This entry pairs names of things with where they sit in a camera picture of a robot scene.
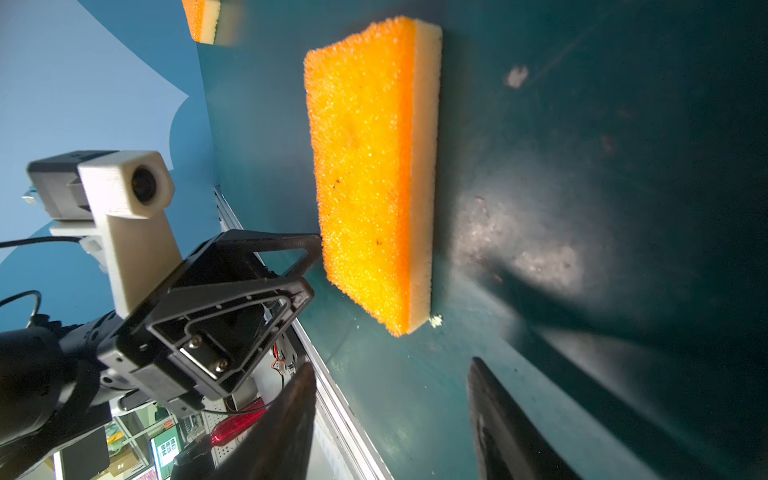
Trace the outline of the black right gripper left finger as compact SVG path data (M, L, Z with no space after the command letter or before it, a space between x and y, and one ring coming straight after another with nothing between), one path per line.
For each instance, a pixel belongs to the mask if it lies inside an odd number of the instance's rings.
M316 376L303 364L211 479L304 479L316 411Z

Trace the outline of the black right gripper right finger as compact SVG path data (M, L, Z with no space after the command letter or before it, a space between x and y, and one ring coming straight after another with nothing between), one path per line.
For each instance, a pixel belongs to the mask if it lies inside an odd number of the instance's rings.
M471 361L467 391L473 443L482 479L576 479L479 357Z

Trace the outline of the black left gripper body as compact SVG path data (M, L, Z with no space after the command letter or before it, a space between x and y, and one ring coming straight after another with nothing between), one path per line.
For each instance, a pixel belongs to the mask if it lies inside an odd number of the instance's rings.
M173 414L233 394L308 306L304 276L280 277L301 250L267 252L255 265L201 244L96 349L129 390Z

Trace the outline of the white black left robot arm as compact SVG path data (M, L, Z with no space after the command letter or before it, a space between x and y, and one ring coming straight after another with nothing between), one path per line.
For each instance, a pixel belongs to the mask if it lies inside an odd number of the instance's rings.
M232 395L307 307L317 234L230 230L202 243L139 304L71 327L1 336L1 475L16 479L107 424L138 395L184 418Z

